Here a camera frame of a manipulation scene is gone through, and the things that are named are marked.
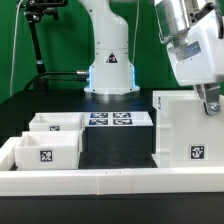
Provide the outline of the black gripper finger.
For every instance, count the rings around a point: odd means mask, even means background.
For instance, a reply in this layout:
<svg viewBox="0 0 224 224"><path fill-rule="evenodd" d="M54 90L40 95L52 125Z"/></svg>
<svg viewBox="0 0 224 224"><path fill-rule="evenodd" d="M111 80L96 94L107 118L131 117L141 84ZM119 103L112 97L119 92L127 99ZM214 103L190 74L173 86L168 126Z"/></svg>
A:
<svg viewBox="0 0 224 224"><path fill-rule="evenodd" d="M194 86L199 99L204 102L205 113L214 116L221 112L220 85L218 83L199 84Z"/></svg>

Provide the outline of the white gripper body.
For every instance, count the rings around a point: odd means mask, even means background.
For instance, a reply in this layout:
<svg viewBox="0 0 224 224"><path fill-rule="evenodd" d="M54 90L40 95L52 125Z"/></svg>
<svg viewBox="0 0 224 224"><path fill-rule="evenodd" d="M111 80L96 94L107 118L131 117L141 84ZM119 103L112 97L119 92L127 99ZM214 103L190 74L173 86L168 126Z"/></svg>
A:
<svg viewBox="0 0 224 224"><path fill-rule="evenodd" d="M200 85L224 81L224 38L218 38L215 14L208 14L187 34L188 44L167 45L167 53L179 85Z"/></svg>

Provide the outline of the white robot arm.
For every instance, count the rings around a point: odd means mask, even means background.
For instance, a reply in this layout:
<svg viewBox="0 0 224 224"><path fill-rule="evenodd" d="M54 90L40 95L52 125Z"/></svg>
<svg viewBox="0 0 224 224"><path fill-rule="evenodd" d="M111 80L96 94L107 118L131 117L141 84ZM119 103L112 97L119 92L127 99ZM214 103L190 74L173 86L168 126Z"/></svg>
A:
<svg viewBox="0 0 224 224"><path fill-rule="evenodd" d="M139 0L78 0L88 12L94 35L94 61L88 69L85 93L109 100L139 91L135 82L135 46L128 23L115 14L112 2ZM205 112L221 112L220 84L224 82L224 15L218 0L152 0L159 38L166 46L175 78L193 86Z"/></svg>

